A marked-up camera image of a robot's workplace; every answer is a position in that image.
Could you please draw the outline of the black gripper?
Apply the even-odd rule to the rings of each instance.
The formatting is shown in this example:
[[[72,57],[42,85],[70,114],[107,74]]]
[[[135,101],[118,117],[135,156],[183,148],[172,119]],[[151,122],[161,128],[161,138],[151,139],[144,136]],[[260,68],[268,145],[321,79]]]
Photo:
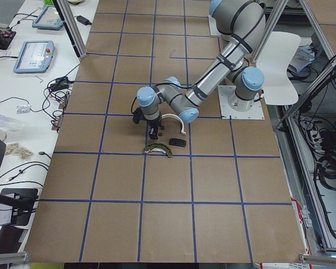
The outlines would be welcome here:
[[[158,117],[154,120],[146,120],[147,124],[150,127],[150,131],[149,131],[149,137],[152,140],[157,140],[158,139],[158,129],[160,130],[164,130],[165,127],[162,125],[162,118]]]

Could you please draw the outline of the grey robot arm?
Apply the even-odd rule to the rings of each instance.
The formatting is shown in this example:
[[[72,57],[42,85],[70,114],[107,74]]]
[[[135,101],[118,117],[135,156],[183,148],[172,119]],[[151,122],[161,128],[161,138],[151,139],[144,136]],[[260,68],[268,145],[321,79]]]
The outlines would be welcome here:
[[[185,123],[193,122],[199,115],[199,106],[225,78],[235,84],[231,107],[247,111],[262,88],[264,74],[257,67],[243,64],[244,57],[259,45],[265,29],[265,14],[255,1],[212,1],[209,14],[215,19],[217,30],[227,45],[208,67],[202,77],[181,92],[176,77],[166,78],[154,86],[141,87],[137,92],[139,107],[133,112],[133,122],[146,121],[149,136],[157,139],[162,114],[159,105],[167,103]]]

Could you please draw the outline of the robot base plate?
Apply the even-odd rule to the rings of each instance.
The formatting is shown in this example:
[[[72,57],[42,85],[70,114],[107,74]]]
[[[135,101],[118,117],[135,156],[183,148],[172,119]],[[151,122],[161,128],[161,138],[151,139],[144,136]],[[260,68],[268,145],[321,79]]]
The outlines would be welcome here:
[[[221,36],[216,26],[216,20],[210,15],[208,16],[208,25],[209,25],[210,36],[213,36],[213,37]]]
[[[219,85],[218,97],[222,119],[264,120],[264,112],[259,94],[252,100],[241,100],[236,96],[236,86]]]

